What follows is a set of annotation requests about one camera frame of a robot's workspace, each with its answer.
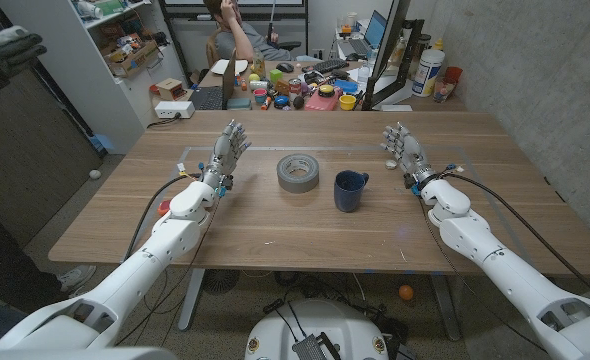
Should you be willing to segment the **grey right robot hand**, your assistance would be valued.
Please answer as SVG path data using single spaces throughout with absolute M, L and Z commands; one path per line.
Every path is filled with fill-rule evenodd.
M 418 191 L 421 191 L 437 177 L 423 147 L 401 123 L 397 123 L 396 127 L 386 126 L 383 137 L 385 141 L 381 146 L 393 155 L 403 171 L 404 184 L 407 189 L 415 186 Z

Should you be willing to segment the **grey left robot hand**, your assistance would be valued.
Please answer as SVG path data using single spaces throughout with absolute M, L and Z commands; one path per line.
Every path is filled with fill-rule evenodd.
M 210 160 L 202 171 L 201 181 L 215 190 L 223 188 L 230 191 L 233 187 L 232 173 L 250 145 L 243 124 L 232 119 L 216 139 Z

